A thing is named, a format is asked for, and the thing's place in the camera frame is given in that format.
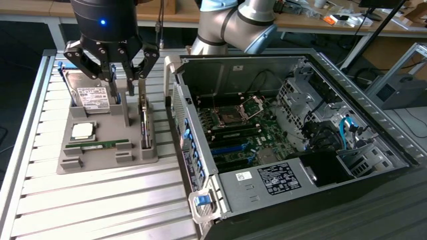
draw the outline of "aluminum slotted table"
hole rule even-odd
[[[159,162],[57,175],[71,96],[56,70],[67,59],[44,51],[3,182],[1,240],[197,239],[163,93],[164,57],[181,54],[160,52],[145,82]]]

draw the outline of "blue cable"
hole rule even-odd
[[[341,141],[344,142],[344,150],[347,149],[347,142],[345,142],[345,136],[344,136],[344,123],[348,122],[349,125],[353,125],[356,128],[359,127],[355,121],[349,116],[344,117],[339,122],[339,134],[341,137]]]

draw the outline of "cardboard box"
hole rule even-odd
[[[137,0],[136,14],[159,14],[161,0]],[[176,14],[176,0],[164,0],[164,14]]]
[[[400,17],[400,21],[408,27],[426,27],[427,2],[422,2],[416,7]]]

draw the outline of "motherboard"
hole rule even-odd
[[[296,151],[268,104],[268,100],[252,96],[239,105],[199,108],[220,173],[283,161]]]

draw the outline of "hard drive label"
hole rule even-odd
[[[80,101],[84,109],[108,109],[109,102],[105,87],[80,87],[77,88]]]

